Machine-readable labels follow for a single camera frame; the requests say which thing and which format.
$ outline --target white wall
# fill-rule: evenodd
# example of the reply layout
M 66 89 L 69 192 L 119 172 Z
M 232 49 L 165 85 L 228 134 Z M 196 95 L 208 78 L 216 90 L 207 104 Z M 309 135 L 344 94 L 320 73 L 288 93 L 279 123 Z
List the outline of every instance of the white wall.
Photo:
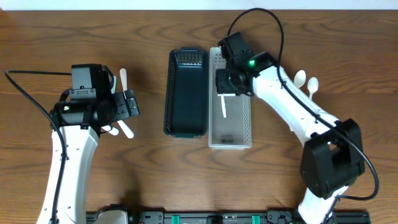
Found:
M 3 10 L 398 9 L 398 0 L 0 0 Z

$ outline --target green tape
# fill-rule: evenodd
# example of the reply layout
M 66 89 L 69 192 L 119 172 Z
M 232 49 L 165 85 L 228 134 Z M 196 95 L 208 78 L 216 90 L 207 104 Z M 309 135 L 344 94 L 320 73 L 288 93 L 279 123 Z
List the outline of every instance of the green tape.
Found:
M 253 224 L 260 224 L 261 223 L 261 219 L 259 215 L 252 215 L 251 220 L 253 222 Z
M 180 216 L 172 215 L 172 224 L 180 224 Z

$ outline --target black plastic bin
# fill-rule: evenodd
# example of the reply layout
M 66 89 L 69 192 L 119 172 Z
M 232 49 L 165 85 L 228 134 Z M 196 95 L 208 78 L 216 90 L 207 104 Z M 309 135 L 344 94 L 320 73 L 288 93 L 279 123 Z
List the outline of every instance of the black plastic bin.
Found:
M 208 54 L 182 47 L 169 55 L 164 133 L 176 138 L 206 134 Z

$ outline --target wooden table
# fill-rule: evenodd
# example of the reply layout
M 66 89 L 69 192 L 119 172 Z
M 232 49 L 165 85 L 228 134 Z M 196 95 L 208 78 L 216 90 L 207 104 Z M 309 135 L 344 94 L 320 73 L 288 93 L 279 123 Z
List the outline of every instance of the wooden table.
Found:
M 284 25 L 282 66 L 317 77 L 314 101 L 361 127 L 364 151 L 381 181 L 377 199 L 342 200 L 337 208 L 368 210 L 373 223 L 398 220 L 398 12 L 276 11 Z M 0 70 L 69 72 L 73 64 L 126 68 L 141 115 L 123 133 L 101 136 L 91 166 L 87 210 L 125 202 L 134 207 L 181 210 L 294 208 L 305 186 L 302 147 L 264 102 L 252 99 L 252 148 L 213 151 L 208 136 L 175 139 L 163 133 L 169 52 L 208 50 L 221 40 L 237 11 L 2 12 Z M 275 57 L 280 34 L 269 16 L 255 12 L 234 27 L 256 51 Z M 12 75 L 50 110 L 70 77 Z M 51 163 L 47 119 L 0 76 L 0 220 L 35 223 Z M 369 169 L 350 195 L 374 184 Z

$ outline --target green light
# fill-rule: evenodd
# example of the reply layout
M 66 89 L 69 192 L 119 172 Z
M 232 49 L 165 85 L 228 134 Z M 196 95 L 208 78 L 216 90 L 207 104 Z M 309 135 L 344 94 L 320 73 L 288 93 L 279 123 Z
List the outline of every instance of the green light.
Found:
M 250 60 L 250 61 L 249 61 L 249 65 L 252 66 L 252 67 L 254 66 L 255 63 L 256 63 L 256 62 L 255 62 L 254 60 Z

